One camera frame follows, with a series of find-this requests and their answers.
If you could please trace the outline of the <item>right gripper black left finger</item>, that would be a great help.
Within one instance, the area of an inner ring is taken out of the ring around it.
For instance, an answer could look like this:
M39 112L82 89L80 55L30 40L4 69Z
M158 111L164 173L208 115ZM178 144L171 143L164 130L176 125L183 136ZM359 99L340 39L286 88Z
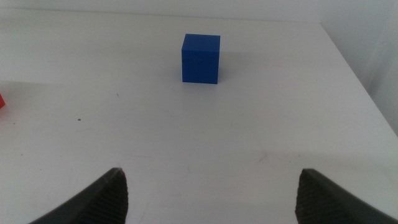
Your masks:
M112 168L33 224L125 224L128 189L124 171Z

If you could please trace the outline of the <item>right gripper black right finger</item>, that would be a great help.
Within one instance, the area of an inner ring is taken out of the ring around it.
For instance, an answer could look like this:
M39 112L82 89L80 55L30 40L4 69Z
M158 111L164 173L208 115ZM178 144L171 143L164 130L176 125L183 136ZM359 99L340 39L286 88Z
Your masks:
M303 169L298 182L295 215L299 224L397 224L315 169Z

